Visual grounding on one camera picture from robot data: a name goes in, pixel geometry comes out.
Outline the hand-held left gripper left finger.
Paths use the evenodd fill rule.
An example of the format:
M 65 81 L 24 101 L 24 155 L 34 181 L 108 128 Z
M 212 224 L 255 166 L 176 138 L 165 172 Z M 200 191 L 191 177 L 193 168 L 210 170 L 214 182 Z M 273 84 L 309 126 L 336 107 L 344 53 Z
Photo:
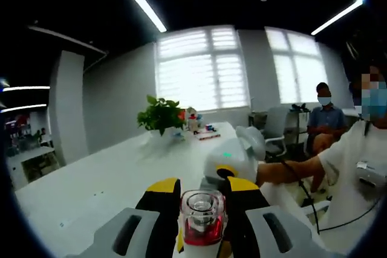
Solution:
M 181 184 L 149 186 L 135 208 L 124 208 L 95 233 L 91 246 L 69 257 L 172 257 L 178 236 Z

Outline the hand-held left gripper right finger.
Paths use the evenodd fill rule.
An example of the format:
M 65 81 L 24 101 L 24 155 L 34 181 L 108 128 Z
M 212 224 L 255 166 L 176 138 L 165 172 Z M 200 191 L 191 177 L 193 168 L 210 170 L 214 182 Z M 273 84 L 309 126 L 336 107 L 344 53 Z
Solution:
M 229 176 L 226 239 L 233 257 L 329 257 L 297 205 L 269 205 L 259 187 Z

